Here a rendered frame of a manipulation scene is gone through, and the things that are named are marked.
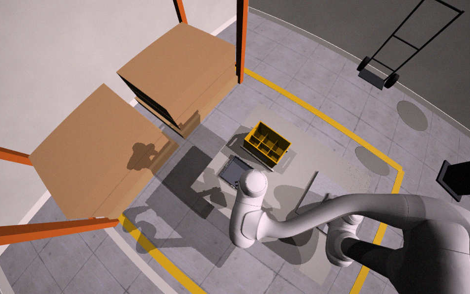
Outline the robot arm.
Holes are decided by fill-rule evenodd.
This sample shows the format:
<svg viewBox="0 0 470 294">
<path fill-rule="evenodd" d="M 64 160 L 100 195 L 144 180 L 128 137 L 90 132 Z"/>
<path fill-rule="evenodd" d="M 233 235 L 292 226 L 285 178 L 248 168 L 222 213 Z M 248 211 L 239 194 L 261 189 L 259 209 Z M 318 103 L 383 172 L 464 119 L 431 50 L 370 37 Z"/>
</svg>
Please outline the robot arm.
<svg viewBox="0 0 470 294">
<path fill-rule="evenodd" d="M 331 264 L 352 261 L 389 279 L 399 294 L 470 294 L 470 211 L 444 200 L 411 194 L 328 193 L 322 203 L 286 221 L 261 210 L 268 187 L 264 173 L 245 171 L 229 223 L 238 248 L 255 239 L 286 238 L 329 224 L 326 255 Z M 363 216 L 402 229 L 403 248 L 360 240 Z"/>
</svg>

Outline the dark olive open-top crate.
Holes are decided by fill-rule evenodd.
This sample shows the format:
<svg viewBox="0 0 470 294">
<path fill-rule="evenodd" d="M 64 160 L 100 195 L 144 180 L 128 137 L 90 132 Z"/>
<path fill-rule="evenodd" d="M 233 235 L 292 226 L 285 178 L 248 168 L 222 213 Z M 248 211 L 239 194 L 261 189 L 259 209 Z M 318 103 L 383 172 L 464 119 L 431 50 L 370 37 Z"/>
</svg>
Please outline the dark olive open-top crate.
<svg viewBox="0 0 470 294">
<path fill-rule="evenodd" d="M 286 138 L 282 137 L 262 121 L 259 121 L 244 138 L 243 146 L 270 168 L 273 168 L 291 144 Z"/>
</svg>

